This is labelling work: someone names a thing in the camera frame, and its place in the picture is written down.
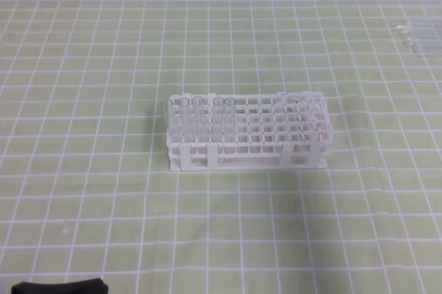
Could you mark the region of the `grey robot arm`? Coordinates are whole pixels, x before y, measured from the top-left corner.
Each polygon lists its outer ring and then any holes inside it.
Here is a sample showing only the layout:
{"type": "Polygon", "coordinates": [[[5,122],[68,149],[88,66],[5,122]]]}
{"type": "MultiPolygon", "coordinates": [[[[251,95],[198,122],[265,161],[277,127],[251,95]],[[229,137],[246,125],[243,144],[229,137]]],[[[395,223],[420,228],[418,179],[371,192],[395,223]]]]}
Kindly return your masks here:
{"type": "Polygon", "coordinates": [[[11,288],[12,294],[108,294],[101,278],[59,284],[21,282],[11,288]]]}

